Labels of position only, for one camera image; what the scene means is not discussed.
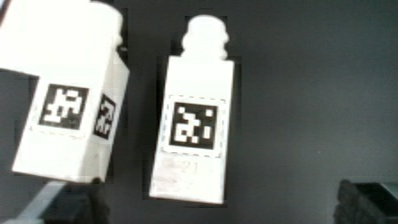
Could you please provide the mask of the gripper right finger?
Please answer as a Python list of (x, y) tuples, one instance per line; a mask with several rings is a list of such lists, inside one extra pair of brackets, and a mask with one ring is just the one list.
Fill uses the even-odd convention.
[(398, 224), (398, 183), (340, 182), (335, 224)]

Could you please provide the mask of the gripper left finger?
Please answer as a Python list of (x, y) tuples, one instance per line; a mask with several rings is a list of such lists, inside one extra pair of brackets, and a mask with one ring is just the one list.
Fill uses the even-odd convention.
[(18, 215), (36, 224), (111, 224), (105, 184), (50, 181)]

